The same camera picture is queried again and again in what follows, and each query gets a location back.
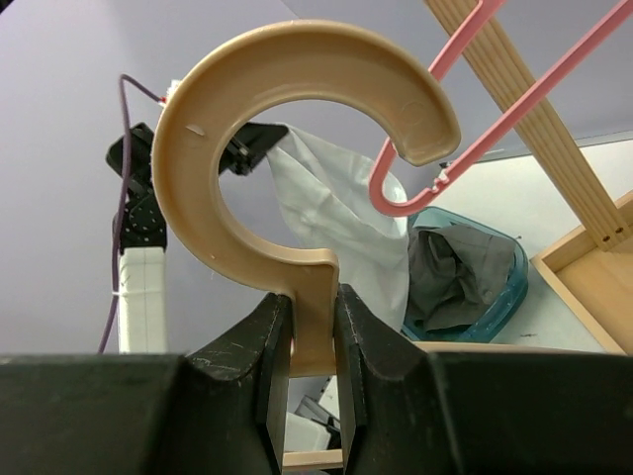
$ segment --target wooden rack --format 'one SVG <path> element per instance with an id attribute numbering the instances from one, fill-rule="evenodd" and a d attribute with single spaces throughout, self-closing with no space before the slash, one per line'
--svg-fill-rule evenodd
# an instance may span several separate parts
<path id="1" fill-rule="evenodd" d="M 425 3 L 452 35 L 477 0 Z M 464 57 L 503 111 L 535 81 L 497 20 Z M 534 267 L 604 349 L 633 353 L 633 193 L 609 198 L 549 101 L 515 129 L 583 224 L 532 258 Z"/>

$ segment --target c-shaped hook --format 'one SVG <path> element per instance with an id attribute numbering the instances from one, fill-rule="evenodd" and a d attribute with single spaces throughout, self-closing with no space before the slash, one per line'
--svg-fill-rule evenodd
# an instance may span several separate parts
<path id="1" fill-rule="evenodd" d="M 241 284 L 290 296 L 291 374 L 333 374 L 338 261 L 329 249 L 294 249 L 254 235 L 226 208 L 220 157 L 239 127 L 301 99 L 364 112 L 410 161 L 451 153 L 455 114 L 437 81 L 408 53 L 372 32 L 327 21 L 259 28 L 198 63 L 170 98 L 152 150 L 153 185 L 174 233 L 202 262 Z"/>

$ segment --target pink hanger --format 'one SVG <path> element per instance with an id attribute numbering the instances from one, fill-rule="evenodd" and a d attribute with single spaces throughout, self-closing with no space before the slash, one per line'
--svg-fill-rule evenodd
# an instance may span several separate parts
<path id="1" fill-rule="evenodd" d="M 503 0 L 480 0 L 476 9 L 455 32 L 446 47 L 433 61 L 429 71 L 438 80 L 446 74 L 450 66 L 461 54 L 468 42 L 484 23 L 502 5 Z M 394 203 L 383 195 L 383 181 L 396 158 L 396 151 L 387 140 L 369 178 L 369 196 L 374 208 L 388 216 L 408 216 L 422 210 L 433 201 L 451 182 L 459 178 L 484 153 L 497 143 L 519 122 L 525 114 L 536 106 L 565 76 L 578 66 L 595 48 L 613 33 L 629 15 L 633 13 L 633 0 L 620 0 L 593 28 L 565 53 L 521 98 L 462 155 L 444 170 L 444 176 L 435 178 L 432 188 L 425 188 L 415 198 L 405 203 Z"/>

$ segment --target white table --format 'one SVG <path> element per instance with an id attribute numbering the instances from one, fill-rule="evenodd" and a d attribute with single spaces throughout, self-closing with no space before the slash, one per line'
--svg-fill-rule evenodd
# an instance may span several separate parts
<path id="1" fill-rule="evenodd" d="M 633 188 L 633 141 L 583 153 L 611 198 Z M 530 258 L 579 224 L 531 155 L 474 165 L 432 205 L 520 237 Z M 528 279 L 523 304 L 493 342 L 602 351 L 531 264 Z"/>

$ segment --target plastic hole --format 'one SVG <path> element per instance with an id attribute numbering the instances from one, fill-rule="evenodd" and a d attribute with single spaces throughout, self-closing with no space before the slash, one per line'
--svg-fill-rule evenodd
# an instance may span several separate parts
<path id="1" fill-rule="evenodd" d="M 193 132 L 194 134 L 196 134 L 197 136 L 200 136 L 200 137 L 204 137 L 206 135 L 205 131 L 202 130 L 202 127 L 197 126 L 195 124 L 189 124 L 185 129 L 187 129 L 188 131 Z"/>

